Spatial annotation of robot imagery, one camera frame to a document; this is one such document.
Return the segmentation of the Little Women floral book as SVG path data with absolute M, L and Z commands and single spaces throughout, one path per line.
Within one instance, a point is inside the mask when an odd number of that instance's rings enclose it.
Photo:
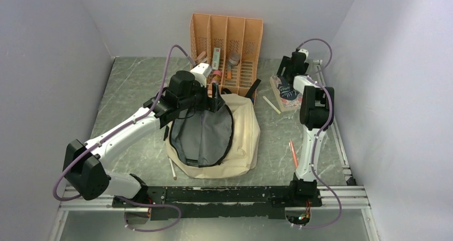
M 281 79 L 279 76 L 272 75 L 269 81 L 280 111 L 294 111 L 300 108 L 302 94 L 292 89 L 284 78 Z

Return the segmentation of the beige canvas backpack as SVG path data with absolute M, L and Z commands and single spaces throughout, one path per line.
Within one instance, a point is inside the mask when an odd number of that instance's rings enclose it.
M 257 165 L 260 127 L 252 102 L 261 81 L 255 80 L 245 96 L 222 94 L 216 113 L 196 111 L 166 126 L 164 141 L 172 163 L 188 177 L 230 178 Z

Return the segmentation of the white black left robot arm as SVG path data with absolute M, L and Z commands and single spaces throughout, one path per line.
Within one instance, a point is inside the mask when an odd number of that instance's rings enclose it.
M 106 133 L 67 145 L 63 177 L 85 200 L 101 195 L 127 199 L 133 206 L 144 205 L 148 199 L 147 185 L 136 175 L 110 173 L 105 170 L 116 156 L 143 136 L 165 127 L 180 118 L 183 111 L 217 112 L 225 105 L 217 84 L 210 89 L 194 71 L 178 71 L 167 87 L 161 87 L 132 116 Z

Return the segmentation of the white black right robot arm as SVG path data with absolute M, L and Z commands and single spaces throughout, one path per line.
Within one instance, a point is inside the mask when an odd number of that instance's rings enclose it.
M 295 187 L 288 192 L 288 199 L 295 206 L 316 195 L 319 180 L 316 169 L 321 143 L 334 120 L 335 90 L 306 74 L 309 66 L 307 57 L 307 50 L 297 49 L 290 57 L 282 58 L 277 71 L 281 82 L 277 86 L 280 98 L 287 102 L 301 99 L 299 118 L 303 129 L 303 150 L 292 181 Z

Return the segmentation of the pink tape roll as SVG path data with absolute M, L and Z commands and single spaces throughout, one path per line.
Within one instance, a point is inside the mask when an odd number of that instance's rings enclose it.
M 220 84 L 222 79 L 222 72 L 219 70 L 214 70 L 212 72 L 212 78 L 210 80 L 210 84 L 217 83 Z

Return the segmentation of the grey glue stick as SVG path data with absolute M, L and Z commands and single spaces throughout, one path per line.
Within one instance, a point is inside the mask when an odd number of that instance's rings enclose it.
M 232 52 L 229 57 L 228 57 L 228 64 L 227 64 L 227 71 L 226 71 L 226 79 L 230 80 L 232 79 L 232 68 L 234 66 L 237 66 L 238 63 L 240 62 L 240 54 L 236 52 Z

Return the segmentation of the red white small box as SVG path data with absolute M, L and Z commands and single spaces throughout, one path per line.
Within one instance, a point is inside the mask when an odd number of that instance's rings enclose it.
M 207 62 L 207 52 L 206 51 L 202 51 L 195 59 L 195 62 L 197 64 L 201 64 L 201 63 L 206 63 Z

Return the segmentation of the teal white box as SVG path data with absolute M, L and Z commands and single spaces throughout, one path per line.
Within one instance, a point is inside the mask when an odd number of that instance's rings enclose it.
M 213 49 L 213 57 L 212 57 L 212 69 L 218 70 L 220 65 L 220 55 L 221 55 L 221 48 L 215 47 Z

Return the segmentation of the orange plastic desk organizer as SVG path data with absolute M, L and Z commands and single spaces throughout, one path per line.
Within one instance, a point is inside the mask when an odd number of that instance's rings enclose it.
M 206 51 L 207 62 L 212 64 L 213 49 L 221 48 L 220 89 L 254 100 L 262 36 L 261 19 L 193 13 L 190 22 L 191 56 L 196 58 Z M 232 68 L 232 79 L 227 80 L 228 57 L 232 52 L 240 54 L 241 58 Z

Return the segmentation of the orange pencil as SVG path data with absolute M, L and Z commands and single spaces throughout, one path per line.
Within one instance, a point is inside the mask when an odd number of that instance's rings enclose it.
M 290 147 L 290 150 L 291 150 L 291 153 L 292 153 L 292 158 L 293 158 L 293 162 L 294 162 L 295 168 L 297 168 L 299 164 L 298 164 L 298 159 L 297 159 L 296 151 L 295 151 L 294 144 L 293 144 L 292 140 L 289 141 L 289 147 Z

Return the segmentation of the white brown marker pen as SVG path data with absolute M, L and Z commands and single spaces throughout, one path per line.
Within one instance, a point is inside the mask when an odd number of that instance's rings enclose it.
M 169 159 L 169 163 L 170 163 L 170 168 L 171 168 L 171 172 L 172 172 L 172 176 L 173 176 L 173 180 L 177 180 L 177 174 L 176 174 L 176 169 L 175 169 L 175 165 L 174 165 L 174 162 L 171 158 L 168 158 Z

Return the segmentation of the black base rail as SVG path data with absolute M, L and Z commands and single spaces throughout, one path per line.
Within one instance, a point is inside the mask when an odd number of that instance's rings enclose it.
M 157 205 L 151 209 L 151 220 L 174 219 L 177 206 L 183 218 L 256 217 L 284 219 L 289 207 L 322 206 L 320 190 L 291 183 L 278 186 L 150 186 L 147 195 L 134 201 Z

